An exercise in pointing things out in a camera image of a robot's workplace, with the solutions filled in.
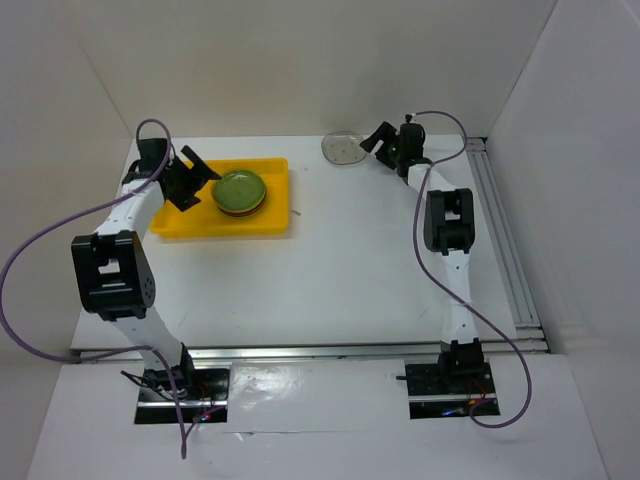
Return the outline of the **black plate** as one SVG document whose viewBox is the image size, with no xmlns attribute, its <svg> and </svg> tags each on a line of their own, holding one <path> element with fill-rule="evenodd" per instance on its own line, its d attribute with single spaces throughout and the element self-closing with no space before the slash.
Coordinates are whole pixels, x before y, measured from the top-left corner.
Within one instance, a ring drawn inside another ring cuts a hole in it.
<svg viewBox="0 0 640 480">
<path fill-rule="evenodd" d="M 263 208 L 263 205 L 257 205 L 251 209 L 244 209 L 244 210 L 238 210 L 238 211 L 234 211 L 234 210 L 227 210 L 224 209 L 222 207 L 219 207 L 219 210 L 222 214 L 230 217 L 230 218 L 246 218 L 246 217 L 250 217 L 254 214 L 256 214 L 257 212 L 259 212 L 261 209 Z"/>
</svg>

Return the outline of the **green plate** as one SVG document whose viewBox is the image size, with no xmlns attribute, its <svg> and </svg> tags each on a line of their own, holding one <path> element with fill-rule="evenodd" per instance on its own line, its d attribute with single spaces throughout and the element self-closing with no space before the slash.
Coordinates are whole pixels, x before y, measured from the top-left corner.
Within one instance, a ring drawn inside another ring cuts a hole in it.
<svg viewBox="0 0 640 480">
<path fill-rule="evenodd" d="M 212 197 L 218 209 L 222 207 L 234 211 L 251 209 L 263 204 L 266 196 L 267 188 L 264 186 L 217 184 L 212 190 Z"/>
</svg>

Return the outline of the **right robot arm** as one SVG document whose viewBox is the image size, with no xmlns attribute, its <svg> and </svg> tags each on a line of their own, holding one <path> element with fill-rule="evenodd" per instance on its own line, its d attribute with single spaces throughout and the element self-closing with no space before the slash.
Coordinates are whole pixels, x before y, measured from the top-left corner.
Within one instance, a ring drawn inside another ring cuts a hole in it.
<svg viewBox="0 0 640 480">
<path fill-rule="evenodd" d="M 424 201 L 421 239 L 444 276 L 451 299 L 450 318 L 443 322 L 436 374 L 431 379 L 451 393 L 460 393 L 478 379 L 484 354 L 474 315 L 469 311 L 470 250 L 475 242 L 473 193 L 459 188 L 433 168 L 424 156 L 426 131 L 407 119 L 399 128 L 383 122 L 360 143 L 367 153 L 420 190 Z"/>
</svg>

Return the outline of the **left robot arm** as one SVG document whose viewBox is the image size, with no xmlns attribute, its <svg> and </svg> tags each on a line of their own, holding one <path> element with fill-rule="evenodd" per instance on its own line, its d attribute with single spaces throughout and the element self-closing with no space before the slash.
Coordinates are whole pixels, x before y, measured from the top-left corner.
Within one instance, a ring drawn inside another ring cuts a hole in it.
<svg viewBox="0 0 640 480">
<path fill-rule="evenodd" d="M 122 180 L 119 201 L 92 234 L 74 238 L 72 259 L 84 310 L 142 347 L 142 385 L 184 399 L 196 390 L 198 376 L 187 348 L 154 306 L 157 287 L 142 239 L 163 206 L 187 211 L 220 176 L 190 146 L 176 152 L 164 138 L 137 145 L 140 157 Z"/>
</svg>

